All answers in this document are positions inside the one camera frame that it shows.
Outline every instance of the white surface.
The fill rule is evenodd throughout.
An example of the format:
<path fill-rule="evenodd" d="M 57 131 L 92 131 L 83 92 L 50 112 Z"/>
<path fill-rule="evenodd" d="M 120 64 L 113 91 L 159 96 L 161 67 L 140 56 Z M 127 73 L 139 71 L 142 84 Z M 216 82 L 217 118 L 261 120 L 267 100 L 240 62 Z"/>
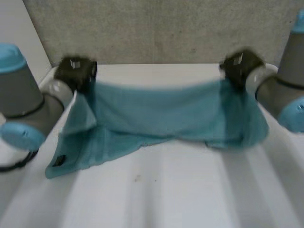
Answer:
<path fill-rule="evenodd" d="M 184 86 L 219 78 L 215 64 L 99 66 L 98 80 Z M 59 121 L 37 158 L 0 176 L 1 228 L 304 227 L 304 136 L 268 115 L 271 133 L 244 152 L 170 141 L 47 180 Z"/>
<path fill-rule="evenodd" d="M 0 0 L 0 42 L 16 44 L 34 78 L 45 76 L 48 57 L 22 0 Z"/>

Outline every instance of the towel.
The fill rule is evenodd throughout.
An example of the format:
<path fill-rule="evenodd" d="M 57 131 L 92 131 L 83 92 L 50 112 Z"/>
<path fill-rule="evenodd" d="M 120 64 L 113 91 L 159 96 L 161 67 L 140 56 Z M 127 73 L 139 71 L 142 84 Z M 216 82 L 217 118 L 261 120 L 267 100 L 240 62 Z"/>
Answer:
<path fill-rule="evenodd" d="M 168 89 L 92 82 L 87 94 L 76 95 L 46 177 L 87 169 L 171 139 L 245 148 L 267 133 L 255 100 L 227 80 Z"/>

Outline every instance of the blue cap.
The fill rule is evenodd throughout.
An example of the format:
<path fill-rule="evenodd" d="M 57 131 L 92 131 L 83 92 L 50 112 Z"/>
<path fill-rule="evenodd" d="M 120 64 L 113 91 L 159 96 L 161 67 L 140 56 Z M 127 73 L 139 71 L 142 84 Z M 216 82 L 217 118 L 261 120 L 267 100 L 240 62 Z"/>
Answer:
<path fill-rule="evenodd" d="M 0 128 L 0 136 L 8 144 L 26 151 L 36 151 L 46 136 L 36 128 L 18 122 L 6 122 Z"/>
<path fill-rule="evenodd" d="M 304 33 L 304 9 L 300 10 L 296 17 L 296 22 L 294 24 L 292 33 Z"/>
<path fill-rule="evenodd" d="M 291 132 L 304 133 L 304 96 L 287 105 L 280 113 L 278 122 Z"/>
<path fill-rule="evenodd" d="M 0 74 L 19 70 L 26 63 L 25 58 L 16 45 L 0 43 Z"/>

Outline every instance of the gray wall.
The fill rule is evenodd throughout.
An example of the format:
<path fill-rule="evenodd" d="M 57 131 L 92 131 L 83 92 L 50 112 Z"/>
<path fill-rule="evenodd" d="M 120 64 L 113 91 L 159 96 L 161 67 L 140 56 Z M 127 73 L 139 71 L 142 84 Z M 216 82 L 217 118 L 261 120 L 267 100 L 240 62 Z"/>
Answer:
<path fill-rule="evenodd" d="M 251 45 L 278 64 L 304 0 L 23 0 L 51 62 L 216 63 Z"/>

